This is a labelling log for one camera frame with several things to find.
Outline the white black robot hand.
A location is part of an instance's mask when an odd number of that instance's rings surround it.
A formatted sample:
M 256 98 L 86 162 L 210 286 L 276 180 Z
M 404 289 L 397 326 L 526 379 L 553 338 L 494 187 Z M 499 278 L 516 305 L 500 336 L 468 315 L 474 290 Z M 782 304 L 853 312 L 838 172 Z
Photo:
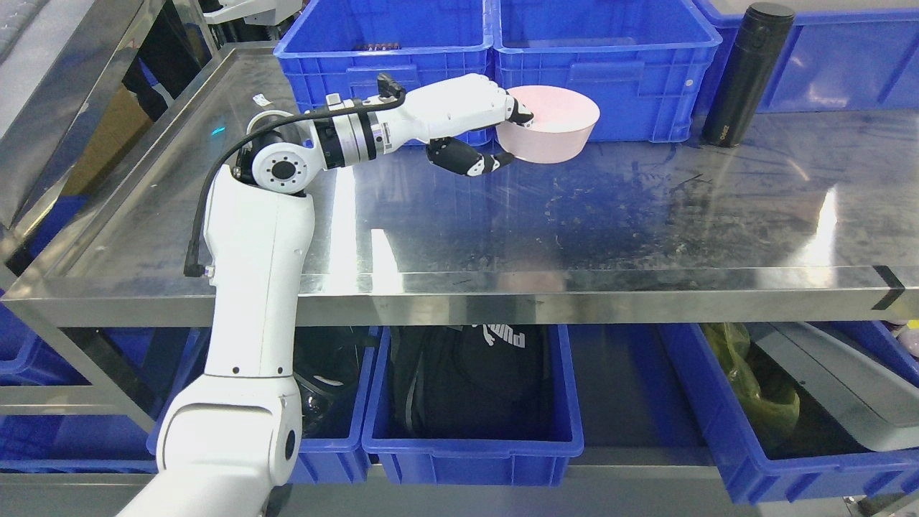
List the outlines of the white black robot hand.
M 521 101 L 479 73 L 421 86 L 408 92 L 400 107 L 379 111 L 376 117 L 382 128 L 381 154 L 420 141 L 431 164 L 466 177 L 495 172 L 514 156 L 479 152 L 458 139 L 460 134 L 503 122 L 529 127 L 535 118 Z

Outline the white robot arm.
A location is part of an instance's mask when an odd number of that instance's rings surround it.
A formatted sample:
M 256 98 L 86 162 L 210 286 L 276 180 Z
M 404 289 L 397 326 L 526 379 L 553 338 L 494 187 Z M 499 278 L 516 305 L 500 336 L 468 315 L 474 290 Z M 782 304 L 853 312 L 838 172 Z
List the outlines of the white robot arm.
M 207 171 L 198 197 L 184 274 L 200 277 L 200 243 L 213 256 L 216 290 L 209 354 L 202 376 L 167 409 L 157 440 L 158 471 L 122 508 L 122 516 L 263 516 L 271 494 L 289 481 L 302 441 L 302 403 L 294 379 L 299 276 L 312 241 L 313 200 L 303 190 L 326 160 L 321 147 L 292 159 L 280 141 L 267 164 L 270 180 L 249 185 L 228 159 L 287 124 L 328 118 L 367 120 L 401 107 L 399 86 L 351 103 L 328 97 L 301 115 L 256 116 L 246 136 Z

